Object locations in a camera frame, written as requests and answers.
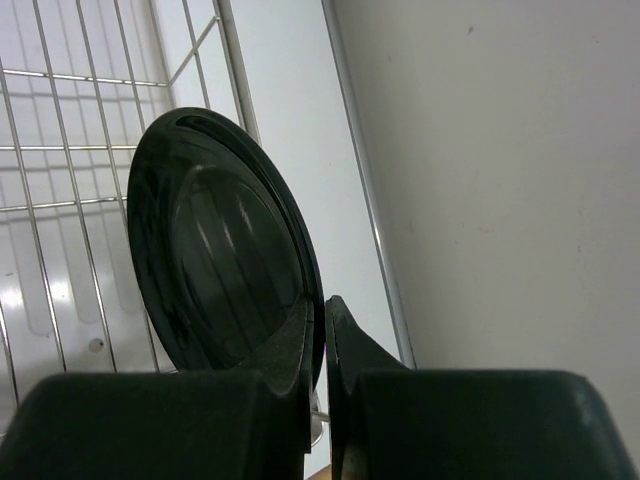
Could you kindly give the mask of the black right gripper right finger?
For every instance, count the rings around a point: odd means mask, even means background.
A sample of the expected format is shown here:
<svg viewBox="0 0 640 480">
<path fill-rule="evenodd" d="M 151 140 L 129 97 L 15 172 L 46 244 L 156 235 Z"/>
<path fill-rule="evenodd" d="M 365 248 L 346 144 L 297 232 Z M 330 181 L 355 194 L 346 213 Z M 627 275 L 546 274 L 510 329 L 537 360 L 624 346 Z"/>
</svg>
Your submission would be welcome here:
<svg viewBox="0 0 640 480">
<path fill-rule="evenodd" d="M 413 415 L 411 372 L 357 324 L 341 297 L 331 297 L 325 313 L 332 477 L 399 479 Z"/>
</svg>

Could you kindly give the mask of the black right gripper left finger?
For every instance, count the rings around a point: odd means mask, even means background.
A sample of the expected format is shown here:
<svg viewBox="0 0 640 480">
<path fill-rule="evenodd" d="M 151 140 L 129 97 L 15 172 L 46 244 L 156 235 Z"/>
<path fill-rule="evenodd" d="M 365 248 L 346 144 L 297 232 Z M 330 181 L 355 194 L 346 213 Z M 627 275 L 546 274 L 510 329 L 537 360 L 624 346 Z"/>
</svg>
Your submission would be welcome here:
<svg viewBox="0 0 640 480">
<path fill-rule="evenodd" d="M 311 451 L 313 393 L 313 302 L 299 295 L 280 327 L 235 370 L 260 373 L 275 396 L 286 403 L 296 443 Z"/>
</svg>

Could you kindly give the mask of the black plate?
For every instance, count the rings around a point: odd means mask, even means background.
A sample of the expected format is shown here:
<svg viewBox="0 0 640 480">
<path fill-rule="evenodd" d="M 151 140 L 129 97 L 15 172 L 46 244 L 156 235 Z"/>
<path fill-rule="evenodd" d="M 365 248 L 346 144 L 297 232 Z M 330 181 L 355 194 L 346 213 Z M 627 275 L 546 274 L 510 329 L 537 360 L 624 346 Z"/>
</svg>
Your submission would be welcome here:
<svg viewBox="0 0 640 480">
<path fill-rule="evenodd" d="M 127 185 L 132 263 L 153 328 L 180 370 L 229 370 L 313 302 L 313 390 L 324 294 L 300 209 L 241 127 L 201 107 L 156 118 Z"/>
</svg>

